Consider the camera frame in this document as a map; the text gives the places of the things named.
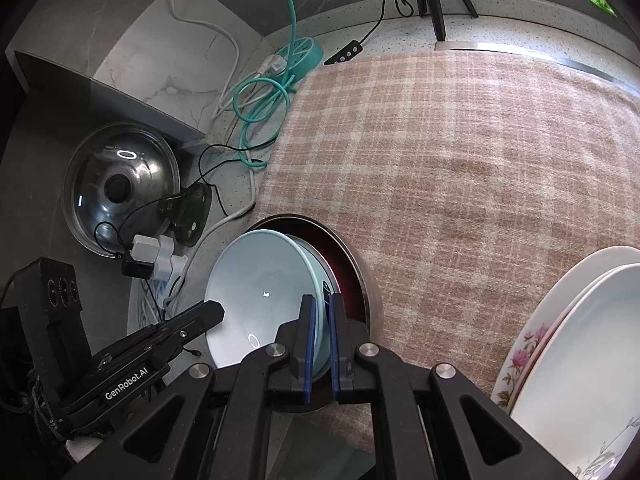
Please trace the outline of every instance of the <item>lid knob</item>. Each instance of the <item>lid knob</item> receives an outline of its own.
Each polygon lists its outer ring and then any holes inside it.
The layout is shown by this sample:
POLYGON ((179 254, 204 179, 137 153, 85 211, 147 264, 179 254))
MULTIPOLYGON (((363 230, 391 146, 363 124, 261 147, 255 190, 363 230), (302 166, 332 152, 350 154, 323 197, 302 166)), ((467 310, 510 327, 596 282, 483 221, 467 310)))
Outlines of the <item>lid knob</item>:
POLYGON ((131 194, 131 181, 121 173, 111 175, 104 183, 104 193, 114 204, 121 204, 131 194))

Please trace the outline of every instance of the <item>triangular cutout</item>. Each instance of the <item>triangular cutout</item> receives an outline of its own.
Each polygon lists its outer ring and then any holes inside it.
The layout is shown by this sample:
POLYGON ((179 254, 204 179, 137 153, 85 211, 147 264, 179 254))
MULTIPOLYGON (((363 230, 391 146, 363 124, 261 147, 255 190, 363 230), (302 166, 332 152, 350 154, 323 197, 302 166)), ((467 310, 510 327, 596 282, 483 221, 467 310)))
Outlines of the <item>triangular cutout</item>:
POLYGON ((485 464, 495 465, 521 451, 520 443, 507 433, 475 400, 464 396, 460 399, 460 404, 485 464))
POLYGON ((183 397, 172 397, 152 418, 127 437, 122 445, 124 451, 147 462, 158 462, 183 404, 183 397))

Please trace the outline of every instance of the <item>coiled teal cord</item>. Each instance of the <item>coiled teal cord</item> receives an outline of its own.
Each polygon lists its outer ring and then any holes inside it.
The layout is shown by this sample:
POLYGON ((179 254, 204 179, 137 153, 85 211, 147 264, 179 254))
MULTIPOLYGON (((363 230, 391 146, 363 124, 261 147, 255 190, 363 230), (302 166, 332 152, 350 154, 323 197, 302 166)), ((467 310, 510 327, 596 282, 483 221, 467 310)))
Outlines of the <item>coiled teal cord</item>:
MULTIPOLYGON (((289 111, 289 106, 291 104, 291 100, 289 97, 289 92, 294 92, 295 90, 291 88, 295 76, 289 76, 289 60, 293 57, 294 46, 296 43, 296 7, 293 4, 293 0, 287 0, 287 5, 289 7, 289 15, 291 18, 291 37, 289 41, 289 55, 287 59, 287 63, 282 75, 282 78, 278 80, 272 79, 270 77, 255 77, 251 79, 246 79, 242 81, 240 84, 236 86, 234 91, 233 98, 231 100, 231 105, 234 109, 234 112, 238 116, 244 124, 242 125, 242 129, 240 131, 240 138, 238 140, 238 148, 242 150, 250 150, 252 145, 248 142, 246 138, 247 131, 251 124, 260 123, 268 120, 273 113, 276 111, 276 108, 280 105, 282 100, 284 99, 286 112, 289 111), (273 88, 273 92, 264 97, 263 100, 257 102, 250 110, 247 115, 243 115, 238 107, 238 97, 242 90, 249 85, 254 83, 268 83, 271 84, 273 88)), ((280 128, 282 125, 278 127, 275 133, 266 141, 273 142, 277 139, 278 134, 280 133, 280 128)), ((238 157, 242 162, 244 162, 250 168, 264 168, 267 163, 266 162, 253 162, 250 156, 246 156, 245 152, 238 152, 238 157)))

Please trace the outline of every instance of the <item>metal strip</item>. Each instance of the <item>metal strip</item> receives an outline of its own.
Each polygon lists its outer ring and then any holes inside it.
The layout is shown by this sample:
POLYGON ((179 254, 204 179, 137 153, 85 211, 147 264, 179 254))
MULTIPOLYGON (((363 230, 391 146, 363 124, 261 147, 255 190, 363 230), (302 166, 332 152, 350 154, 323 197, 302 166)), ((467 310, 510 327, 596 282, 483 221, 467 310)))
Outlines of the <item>metal strip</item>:
POLYGON ((609 81, 610 83, 620 86, 620 88, 625 89, 627 92, 637 97, 640 97, 640 90, 634 88, 628 83, 625 83, 624 81, 620 81, 620 79, 617 79, 612 75, 603 72, 602 70, 594 68, 593 66, 585 65, 584 63, 574 61, 573 59, 568 59, 567 57, 551 56, 550 54, 545 54, 544 52, 539 52, 537 50, 530 50, 521 46, 498 43, 483 43, 481 41, 437 41, 436 50, 484 50, 488 52, 518 54, 520 56, 529 56, 535 57, 537 59, 544 59, 546 61, 553 61, 554 63, 558 63, 559 65, 567 66, 569 68, 579 70, 580 72, 586 72, 587 74, 597 76, 601 79, 604 79, 605 81, 609 81))

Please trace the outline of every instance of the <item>pink checkered cloth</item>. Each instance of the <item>pink checkered cloth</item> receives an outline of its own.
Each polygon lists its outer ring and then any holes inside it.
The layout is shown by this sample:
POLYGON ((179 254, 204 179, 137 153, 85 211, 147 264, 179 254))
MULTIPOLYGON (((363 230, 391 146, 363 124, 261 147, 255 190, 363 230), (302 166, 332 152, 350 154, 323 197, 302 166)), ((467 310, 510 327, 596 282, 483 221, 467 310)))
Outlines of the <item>pink checkered cloth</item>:
MULTIPOLYGON (((551 286, 640 236, 640 100, 555 63, 487 52, 362 57, 295 97, 254 220, 295 212, 350 240, 384 346, 490 393, 551 286)), ((313 422, 372 449, 368 406, 313 422)))

